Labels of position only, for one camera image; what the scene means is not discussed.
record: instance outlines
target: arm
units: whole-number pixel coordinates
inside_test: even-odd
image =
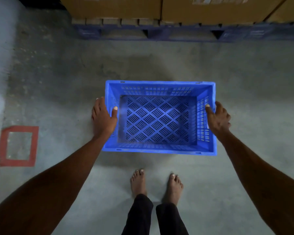
[[[92,110],[94,138],[62,162],[27,181],[0,204],[0,234],[51,234],[70,209],[117,124],[104,98]]]
[[[206,106],[208,125],[223,144],[260,216],[276,234],[294,234],[294,180],[262,160],[229,130],[231,116],[216,102]]]

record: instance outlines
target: cardboard box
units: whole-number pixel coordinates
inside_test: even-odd
[[[262,22],[284,0],[163,0],[162,21],[184,24]]]
[[[61,0],[76,19],[160,19],[162,0]]]
[[[294,0],[286,0],[267,21],[294,22]]]

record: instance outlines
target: person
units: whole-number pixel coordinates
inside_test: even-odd
[[[92,109],[94,137],[64,159],[31,178],[0,203],[0,235],[51,234],[70,209],[103,145],[117,124],[117,107],[110,117],[105,99]],[[262,160],[229,130],[231,116],[216,102],[206,105],[208,125],[225,147],[233,167],[261,218],[275,234],[294,235],[294,180]],[[177,175],[170,175],[166,196],[156,213],[160,232],[188,234],[176,207],[183,190]],[[135,196],[123,234],[148,234],[153,207],[147,197],[145,171],[131,177]]]

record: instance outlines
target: concrete floor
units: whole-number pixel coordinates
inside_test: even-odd
[[[0,202],[90,140],[91,107],[109,79],[216,82],[232,132],[294,178],[294,42],[84,41],[66,12],[27,10],[14,49],[3,128],[39,126],[39,144],[34,167],[0,167]],[[14,158],[24,158],[25,141]],[[53,234],[121,234],[133,201],[129,178],[141,167],[155,205],[168,175],[179,174],[189,234],[273,234],[220,143],[217,157],[102,152]],[[150,234],[159,234],[155,211]]]

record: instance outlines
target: pant leg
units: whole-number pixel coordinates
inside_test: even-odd
[[[153,203],[147,196],[137,195],[129,211],[122,235],[149,235],[153,207]]]
[[[163,203],[156,207],[161,235],[188,235],[177,207],[173,203]]]

